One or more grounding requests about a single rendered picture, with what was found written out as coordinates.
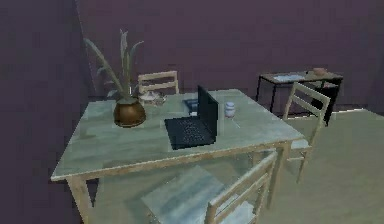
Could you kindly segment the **blue book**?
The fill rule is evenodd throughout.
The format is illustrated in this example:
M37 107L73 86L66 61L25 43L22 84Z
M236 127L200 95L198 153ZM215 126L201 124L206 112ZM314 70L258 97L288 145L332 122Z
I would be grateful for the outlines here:
M198 100L197 99L186 99L183 101L186 105L188 112L191 116L196 116L198 112Z

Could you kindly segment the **pale wooden slatted chair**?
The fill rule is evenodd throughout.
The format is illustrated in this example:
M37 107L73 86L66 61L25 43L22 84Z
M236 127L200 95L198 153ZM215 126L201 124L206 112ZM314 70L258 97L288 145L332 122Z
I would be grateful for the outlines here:
M278 153L226 186L196 165L142 197L155 224L259 224Z
M167 88L174 88L179 94L178 73L176 71L163 71L138 76L138 88L141 94Z
M312 99L320 101L322 103L322 106L320 108L313 106L312 104L308 103L304 99L300 98L297 95L297 92L301 92ZM299 157L288 158L289 162L292 162L292 161L300 162L298 176L296 179L297 183L300 183L304 176L304 169L308 164L309 157L312 154L313 146L316 142L316 138L321 128L324 126L324 117L325 117L327 108L329 106L329 103L330 103L330 98L325 96L324 94L317 92L314 89L311 89L298 82L293 83L290 95L288 97L288 101L285 106L285 111L283 113L283 120L284 121L289 120L288 114L293 104L300 106L306 111L312 113L317 118L316 126L313 128L312 134L309 138L302 139L302 140L294 140L291 143L291 150L299 154Z

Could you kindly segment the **black laptop computer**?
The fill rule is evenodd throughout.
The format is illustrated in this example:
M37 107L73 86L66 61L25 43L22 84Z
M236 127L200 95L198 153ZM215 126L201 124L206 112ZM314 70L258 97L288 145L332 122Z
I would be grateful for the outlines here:
M202 86L198 86L197 115L165 119L173 150L213 144L218 132L219 103Z

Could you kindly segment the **pale glass dish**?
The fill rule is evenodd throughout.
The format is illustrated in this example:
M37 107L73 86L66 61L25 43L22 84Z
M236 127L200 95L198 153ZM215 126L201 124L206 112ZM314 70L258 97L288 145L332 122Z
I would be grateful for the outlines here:
M142 103L148 105L162 105L166 101L166 96L160 92L148 91L139 96Z

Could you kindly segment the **pale wooden dining table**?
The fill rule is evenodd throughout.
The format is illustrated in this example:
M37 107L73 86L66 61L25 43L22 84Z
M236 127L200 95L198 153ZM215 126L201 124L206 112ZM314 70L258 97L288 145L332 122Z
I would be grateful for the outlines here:
M86 182L105 176L276 148L278 160L270 192L276 191L291 143L303 139L304 135L240 90L216 90L212 93L219 102L216 142L173 150L164 120L186 116L183 101L196 96L195 93L175 94L168 96L160 107L147 105L146 121L133 128L121 128L113 123L113 101L88 104L51 175L53 181L68 183L84 224L96 224L96 209L91 205ZM225 116L227 102L235 104L233 118Z

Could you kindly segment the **pale blue flat sheet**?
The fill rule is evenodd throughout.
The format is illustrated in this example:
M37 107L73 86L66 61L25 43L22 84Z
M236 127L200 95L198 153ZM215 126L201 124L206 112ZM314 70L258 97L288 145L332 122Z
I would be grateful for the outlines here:
M273 79L279 82L290 82L290 81L296 82L300 80L305 80L305 77L298 74L291 74L291 75L274 76Z

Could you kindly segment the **house plant in brown pot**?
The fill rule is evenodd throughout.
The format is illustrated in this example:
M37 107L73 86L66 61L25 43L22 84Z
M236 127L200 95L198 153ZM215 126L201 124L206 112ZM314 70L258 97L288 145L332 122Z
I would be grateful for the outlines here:
M83 39L85 45L94 52L97 61L101 64L97 73L105 72L115 86L115 88L109 92L109 95L118 96L115 100L113 119L114 123L122 128L136 127L146 120L145 110L139 102L138 97L134 95L138 85L134 85L132 82L133 62L136 56L136 51L138 47L143 44L143 41L138 41L129 47L127 36L127 31L120 30L120 74L117 74L113 70L102 51L93 41L88 38Z

